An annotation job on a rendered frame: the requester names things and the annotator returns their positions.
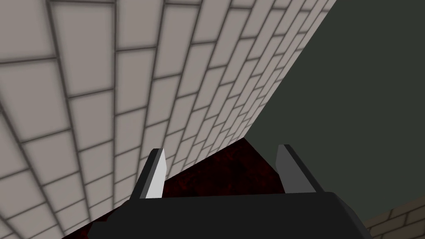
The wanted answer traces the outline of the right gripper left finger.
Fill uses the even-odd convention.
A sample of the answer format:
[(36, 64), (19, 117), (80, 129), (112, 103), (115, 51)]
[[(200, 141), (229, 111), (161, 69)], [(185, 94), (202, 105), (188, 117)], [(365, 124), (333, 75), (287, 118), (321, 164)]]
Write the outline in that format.
[(166, 159), (163, 148), (153, 149), (139, 175), (130, 199), (161, 198), (166, 177)]

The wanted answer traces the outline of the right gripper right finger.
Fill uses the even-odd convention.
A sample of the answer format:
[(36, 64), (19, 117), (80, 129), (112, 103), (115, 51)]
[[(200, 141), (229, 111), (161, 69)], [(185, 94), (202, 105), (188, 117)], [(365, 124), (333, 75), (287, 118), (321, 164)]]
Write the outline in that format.
[(285, 193), (324, 191), (289, 144), (278, 146), (275, 165)]

